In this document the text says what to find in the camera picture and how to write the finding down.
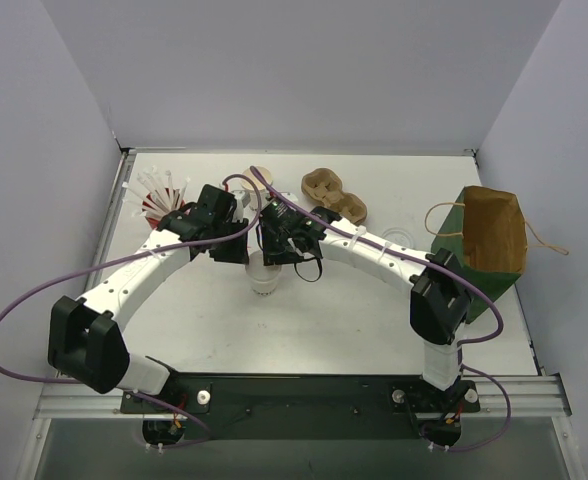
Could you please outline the brown pulp cup carrier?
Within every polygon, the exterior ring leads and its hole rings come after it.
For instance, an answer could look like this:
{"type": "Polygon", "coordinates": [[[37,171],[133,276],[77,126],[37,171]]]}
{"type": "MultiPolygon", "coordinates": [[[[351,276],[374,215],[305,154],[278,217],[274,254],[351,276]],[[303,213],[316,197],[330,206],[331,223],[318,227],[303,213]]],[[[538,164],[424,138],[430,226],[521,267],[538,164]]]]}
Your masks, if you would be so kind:
{"type": "Polygon", "coordinates": [[[322,206],[355,225],[367,218],[365,203],[355,194],[345,192],[341,178],[331,169],[317,168],[301,179],[301,191],[316,206],[322,206]]]}

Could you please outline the clear plastic cup lid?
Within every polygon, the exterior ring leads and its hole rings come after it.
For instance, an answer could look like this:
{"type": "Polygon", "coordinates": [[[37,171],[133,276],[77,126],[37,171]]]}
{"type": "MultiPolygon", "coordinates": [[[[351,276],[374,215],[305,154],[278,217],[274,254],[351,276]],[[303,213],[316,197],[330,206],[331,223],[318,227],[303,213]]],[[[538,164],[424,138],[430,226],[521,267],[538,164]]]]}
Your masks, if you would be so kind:
{"type": "Polygon", "coordinates": [[[391,227],[386,229],[382,233],[382,237],[385,240],[404,248],[414,249],[416,246],[413,235],[408,230],[401,227],[391,227]]]}

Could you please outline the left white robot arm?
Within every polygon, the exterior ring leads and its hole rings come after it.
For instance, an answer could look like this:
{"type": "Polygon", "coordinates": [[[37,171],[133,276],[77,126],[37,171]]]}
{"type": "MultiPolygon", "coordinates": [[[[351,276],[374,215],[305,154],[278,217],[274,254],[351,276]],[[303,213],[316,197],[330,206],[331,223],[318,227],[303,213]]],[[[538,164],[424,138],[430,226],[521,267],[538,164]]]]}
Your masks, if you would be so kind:
{"type": "Polygon", "coordinates": [[[169,366],[128,351],[123,332],[136,311],[177,270],[201,253],[219,262],[248,262],[249,221],[239,196],[212,185],[192,206],[170,212],[139,248],[136,258],[99,285],[53,306],[48,355],[61,373],[104,394],[115,388],[143,392],[157,411],[178,402],[169,366]]]}

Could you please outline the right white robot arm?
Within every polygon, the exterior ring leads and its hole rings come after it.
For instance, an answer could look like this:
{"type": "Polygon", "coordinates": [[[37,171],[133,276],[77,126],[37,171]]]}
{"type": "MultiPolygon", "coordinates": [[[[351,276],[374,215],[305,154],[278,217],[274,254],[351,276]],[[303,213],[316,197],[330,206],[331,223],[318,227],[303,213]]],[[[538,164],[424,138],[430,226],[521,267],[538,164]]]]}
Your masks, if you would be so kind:
{"type": "Polygon", "coordinates": [[[316,207],[301,213],[271,199],[259,216],[264,264],[298,265],[326,260],[349,265],[409,296],[409,322],[424,341],[422,379],[446,391],[461,375],[463,323],[471,304],[455,255],[407,249],[367,232],[341,215],[316,207]]]}

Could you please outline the white paper coffee cup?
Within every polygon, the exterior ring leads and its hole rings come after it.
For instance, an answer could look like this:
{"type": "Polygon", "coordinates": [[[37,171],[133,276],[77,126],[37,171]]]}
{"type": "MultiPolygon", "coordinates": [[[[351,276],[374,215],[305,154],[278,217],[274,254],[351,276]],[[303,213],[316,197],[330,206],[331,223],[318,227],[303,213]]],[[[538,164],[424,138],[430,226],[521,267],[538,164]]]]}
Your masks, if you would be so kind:
{"type": "Polygon", "coordinates": [[[249,255],[245,273],[250,288],[258,295],[270,295],[276,289],[281,274],[280,265],[265,265],[263,253],[255,251],[249,255]]]}

